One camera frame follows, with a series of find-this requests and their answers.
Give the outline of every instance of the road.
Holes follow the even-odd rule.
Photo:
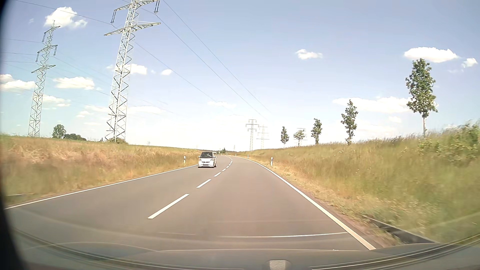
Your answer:
[[[217,168],[178,169],[20,205],[7,215],[15,229],[54,244],[152,250],[375,245],[265,167],[231,156],[217,157]]]

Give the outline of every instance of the tall grass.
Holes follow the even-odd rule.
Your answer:
[[[450,242],[480,233],[480,129],[244,152],[348,214]]]
[[[193,165],[199,155],[173,147],[8,135],[0,135],[0,147],[7,205]]]

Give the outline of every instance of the small car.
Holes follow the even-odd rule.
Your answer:
[[[216,156],[214,152],[202,152],[200,156],[198,156],[198,168],[201,167],[216,167]]]

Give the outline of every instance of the tree trunk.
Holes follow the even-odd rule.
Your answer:
[[[425,139],[425,117],[422,117],[423,121],[423,138]]]

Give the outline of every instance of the sky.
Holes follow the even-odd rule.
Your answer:
[[[51,136],[60,123],[99,140],[120,44],[120,35],[104,34],[124,25],[125,10],[110,20],[127,3],[25,2],[40,3],[10,0],[1,18],[0,131],[28,134],[31,71],[55,20],[58,48],[48,63],[56,66],[47,71],[40,134]],[[265,148],[283,147],[283,126],[286,146],[297,144],[299,128],[310,145],[314,118],[323,124],[320,142],[344,141],[349,99],[359,112],[354,141],[419,134],[405,82],[418,58],[436,80],[438,113],[427,118],[428,130],[480,118],[479,1],[168,0],[158,17],[154,9],[143,6],[139,24],[163,23],[136,31],[130,54],[131,144],[248,150],[245,124],[256,119],[268,133]]]

